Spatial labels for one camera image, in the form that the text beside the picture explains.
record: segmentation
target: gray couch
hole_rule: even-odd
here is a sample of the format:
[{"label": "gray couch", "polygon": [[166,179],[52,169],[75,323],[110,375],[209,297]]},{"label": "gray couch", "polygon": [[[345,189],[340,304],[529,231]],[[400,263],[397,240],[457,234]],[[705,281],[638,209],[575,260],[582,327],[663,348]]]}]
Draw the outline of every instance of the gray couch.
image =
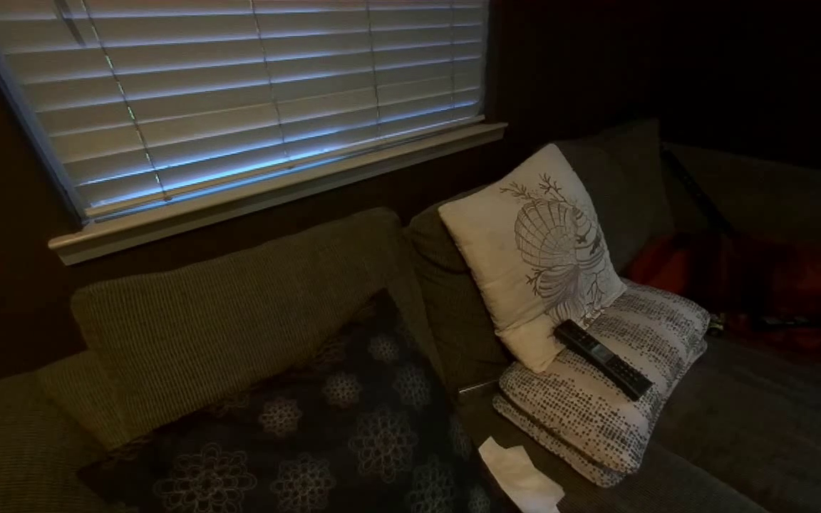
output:
[{"label": "gray couch", "polygon": [[[616,264],[675,227],[655,125],[565,142]],[[0,511],[102,511],[75,471],[253,378],[283,374],[388,287],[472,439],[525,444],[566,511],[821,511],[821,364],[732,338],[679,384],[643,468],[579,478],[491,407],[506,354],[434,209],[361,210],[223,260],[113,278],[75,300],[85,354],[0,378]]]}]

